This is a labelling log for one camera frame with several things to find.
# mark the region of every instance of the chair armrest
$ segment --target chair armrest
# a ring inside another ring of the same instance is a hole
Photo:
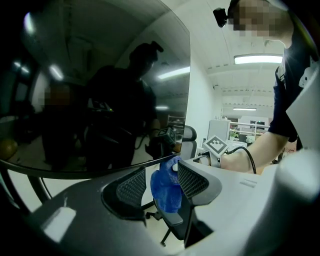
[[[180,215],[178,213],[169,213],[169,212],[165,212],[164,210],[161,210],[158,207],[158,202],[155,199],[155,206],[158,210],[158,212],[161,214],[163,220],[171,227],[174,226],[178,226],[180,224],[182,224],[184,222],[184,220],[180,217]]]

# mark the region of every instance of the person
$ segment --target person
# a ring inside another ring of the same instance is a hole
[[[251,31],[253,36],[284,45],[282,64],[275,71],[273,121],[268,132],[248,147],[256,167],[262,167],[274,160],[288,141],[298,139],[297,150],[302,148],[286,110],[306,86],[319,60],[312,41],[290,11],[266,0],[232,0],[227,17],[235,31]],[[247,172],[252,166],[246,152],[238,151],[224,155],[221,168]]]
[[[110,164],[112,168],[130,166],[138,149],[135,148],[137,137],[148,134],[152,140],[159,133],[156,96],[142,79],[158,61],[157,51],[164,50],[155,41],[140,44],[130,54],[127,68],[104,66],[87,83],[88,98],[106,103],[112,109],[110,119],[101,123],[99,118],[96,130],[86,135],[88,170],[108,168]],[[97,131],[115,143],[101,142]]]

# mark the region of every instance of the blue cloth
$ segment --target blue cloth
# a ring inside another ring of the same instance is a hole
[[[158,207],[166,213],[177,213],[181,208],[182,191],[178,182],[178,172],[172,169],[179,160],[181,157],[176,156],[167,162],[162,162],[160,170],[151,175],[152,196],[157,200]]]

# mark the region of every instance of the fluorescent light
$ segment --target fluorescent light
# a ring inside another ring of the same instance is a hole
[[[169,109],[168,106],[156,106],[155,108],[156,108],[157,110],[167,110],[167,109]]]
[[[282,56],[274,55],[251,55],[234,57],[235,64],[246,64],[246,63],[282,63]]]
[[[23,72],[29,73],[29,70],[26,69],[24,66],[21,68],[21,70],[22,70]]]
[[[64,75],[62,74],[60,68],[56,65],[50,66],[50,72],[53,75],[53,77],[57,80],[62,80],[64,78]]]
[[[233,110],[245,110],[245,111],[256,111],[256,108],[240,108],[240,107],[234,107]]]
[[[175,76],[179,76],[179,75],[183,75],[183,74],[187,74],[190,73],[190,67],[184,67],[181,69],[177,69],[175,71],[171,71],[168,73],[164,73],[158,76],[159,79],[166,79],[166,78],[171,78],[171,77],[175,77]]]
[[[35,32],[35,26],[32,22],[30,12],[24,16],[24,27],[29,34],[33,34]]]

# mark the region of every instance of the floor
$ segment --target floor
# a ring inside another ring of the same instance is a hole
[[[157,208],[153,205],[152,207],[146,209],[144,212],[155,213]],[[146,220],[146,229],[148,230],[150,236],[160,244],[161,240],[164,238],[166,232],[168,231],[168,226],[163,219],[156,220],[151,217]],[[177,254],[185,249],[184,241],[178,240],[172,233],[168,236],[165,241],[164,250],[170,254]]]
[[[135,147],[141,142],[141,137],[137,137]],[[134,151],[131,165],[136,165],[153,160],[145,150],[145,145],[149,144],[149,138],[143,138],[143,142],[139,149]],[[8,159],[9,162],[24,167],[31,167],[41,170],[52,170],[51,164],[46,162],[45,151],[43,148],[42,136],[37,137],[31,143],[24,143],[18,146],[18,151]],[[59,171],[68,172],[85,172],[86,158],[81,153],[81,143],[79,140],[75,142],[74,150],[70,152],[67,164]]]

